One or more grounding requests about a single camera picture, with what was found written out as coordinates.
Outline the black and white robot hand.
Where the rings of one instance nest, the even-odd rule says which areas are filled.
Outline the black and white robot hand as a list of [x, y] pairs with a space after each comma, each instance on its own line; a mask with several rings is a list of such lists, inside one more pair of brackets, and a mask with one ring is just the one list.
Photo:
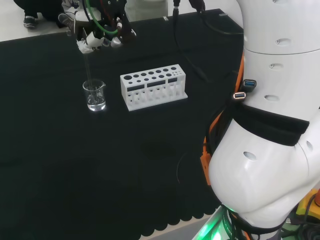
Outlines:
[[81, 1], [73, 28], [82, 54], [92, 53], [103, 45], [120, 47], [137, 37], [127, 17], [126, 4], [126, 0]]

